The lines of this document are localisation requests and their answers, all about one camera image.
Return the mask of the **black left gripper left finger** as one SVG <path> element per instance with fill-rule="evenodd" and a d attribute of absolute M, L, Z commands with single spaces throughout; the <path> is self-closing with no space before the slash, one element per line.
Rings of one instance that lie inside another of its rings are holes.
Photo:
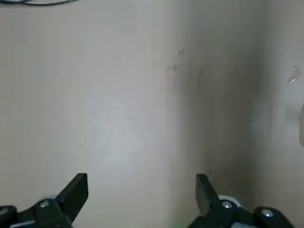
<path fill-rule="evenodd" d="M 88 198 L 88 177 L 78 173 L 55 197 L 43 198 L 18 211 L 13 205 L 0 207 L 2 228 L 71 228 Z"/>

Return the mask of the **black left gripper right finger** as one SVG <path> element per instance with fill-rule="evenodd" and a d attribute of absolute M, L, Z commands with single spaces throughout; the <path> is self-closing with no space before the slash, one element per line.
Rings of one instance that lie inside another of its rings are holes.
<path fill-rule="evenodd" d="M 279 210 L 257 207 L 245 210 L 234 198 L 218 195 L 206 174 L 196 175 L 196 202 L 200 215 L 189 228 L 292 228 L 293 224 Z"/>

